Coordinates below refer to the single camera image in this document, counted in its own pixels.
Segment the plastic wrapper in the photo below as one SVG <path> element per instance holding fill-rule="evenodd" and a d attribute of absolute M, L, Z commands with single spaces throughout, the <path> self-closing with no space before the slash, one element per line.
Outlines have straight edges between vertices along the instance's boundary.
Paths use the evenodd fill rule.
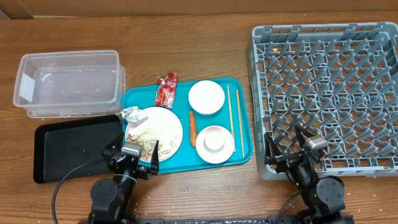
<path fill-rule="evenodd" d="M 155 97 L 155 106 L 162 106 L 171 110 L 173 108 L 175 89 L 178 83 L 177 73 L 169 73 L 165 80 L 157 77 L 156 82 L 160 83 L 160 85 Z"/>
<path fill-rule="evenodd" d="M 148 115 L 145 111 L 140 110 L 138 106 L 132 106 L 122 110 L 122 118 L 129 124 L 141 124 L 148 119 Z"/>

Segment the small white bowl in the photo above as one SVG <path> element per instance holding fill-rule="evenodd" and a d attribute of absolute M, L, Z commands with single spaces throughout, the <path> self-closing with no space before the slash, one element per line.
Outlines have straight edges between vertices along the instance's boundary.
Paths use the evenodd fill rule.
<path fill-rule="evenodd" d="M 217 131 L 210 131 L 205 137 L 205 146 L 209 150 L 219 150 L 224 147 L 224 136 Z"/>
<path fill-rule="evenodd" d="M 225 93 L 219 84 L 204 80 L 191 87 L 188 101 L 196 112 L 202 115 L 211 115 L 223 107 Z"/>

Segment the chopsticks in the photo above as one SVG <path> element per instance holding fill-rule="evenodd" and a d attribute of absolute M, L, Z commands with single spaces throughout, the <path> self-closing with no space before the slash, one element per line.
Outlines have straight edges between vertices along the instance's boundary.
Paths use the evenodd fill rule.
<path fill-rule="evenodd" d="M 231 121 L 231 134 L 232 134 L 232 138 L 234 139 L 234 152 L 236 152 L 235 136 L 234 136 L 234 121 L 232 119 L 231 96 L 229 95 L 229 85 L 226 86 L 226 90 L 228 92 L 228 106 L 229 106 L 229 120 Z"/>
<path fill-rule="evenodd" d="M 239 90 L 236 90 L 236 101 L 238 103 L 238 115 L 239 115 L 239 128 L 241 131 L 241 144 L 242 144 L 242 155 L 244 159 L 244 145 L 243 145 L 243 131 L 242 131 L 242 115 L 241 115 L 241 103 L 239 102 Z"/>

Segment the gray dish rack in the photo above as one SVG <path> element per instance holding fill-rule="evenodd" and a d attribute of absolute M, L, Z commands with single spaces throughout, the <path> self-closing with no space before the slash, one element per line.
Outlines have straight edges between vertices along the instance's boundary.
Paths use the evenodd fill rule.
<path fill-rule="evenodd" d="M 291 153 L 297 123 L 328 141 L 320 176 L 398 175 L 397 34 L 391 22 L 253 29 L 246 55 L 263 179 L 286 178 L 264 165 L 264 134 Z"/>

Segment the teal tray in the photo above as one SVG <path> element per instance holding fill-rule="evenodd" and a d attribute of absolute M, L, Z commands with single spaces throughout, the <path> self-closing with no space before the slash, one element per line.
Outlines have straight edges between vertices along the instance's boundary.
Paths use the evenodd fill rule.
<path fill-rule="evenodd" d="M 228 108 L 228 96 L 227 96 L 227 85 L 229 85 L 231 95 L 231 107 L 233 113 L 234 123 L 234 136 L 235 136 L 235 147 L 234 152 L 226 162 L 221 164 L 209 164 L 205 162 L 197 153 L 197 150 L 191 146 L 189 138 L 189 110 L 191 106 L 188 102 L 188 92 L 191 87 L 198 81 L 194 82 L 181 82 L 177 84 L 176 99 L 174 101 L 174 107 L 171 110 L 182 123 L 183 138 L 180 148 L 177 152 L 169 159 L 160 162 L 159 173 L 166 174 L 171 172 L 180 172 L 188 170 L 205 169 L 212 167 L 228 166 L 234 164 L 242 164 L 247 162 L 253 154 L 253 145 L 250 136 L 250 126 L 248 121 L 248 113 L 246 111 L 246 104 L 243 97 L 242 85 L 233 78 L 219 78 L 212 80 L 217 82 L 225 92 L 225 103 L 223 107 L 215 114 L 209 116 L 203 116 L 195 111 L 195 119 L 197 123 L 198 133 L 207 126 L 218 125 L 222 126 L 231 131 L 231 122 L 229 121 L 229 108 Z M 138 106 L 140 109 L 155 106 L 155 94 L 158 85 L 153 86 L 142 86 L 132 88 L 126 92 L 123 96 L 123 109 Z M 242 114 L 242 126 L 243 126 L 243 139 L 244 139 L 244 158 L 242 155 L 241 146 L 241 135 L 239 130 L 239 118 L 238 118 L 238 105 L 236 102 L 236 90 L 239 90 L 239 99 L 241 102 L 241 114 Z M 123 131 L 126 130 L 127 121 L 123 120 Z M 149 166 L 149 163 L 140 161 L 143 166 Z"/>

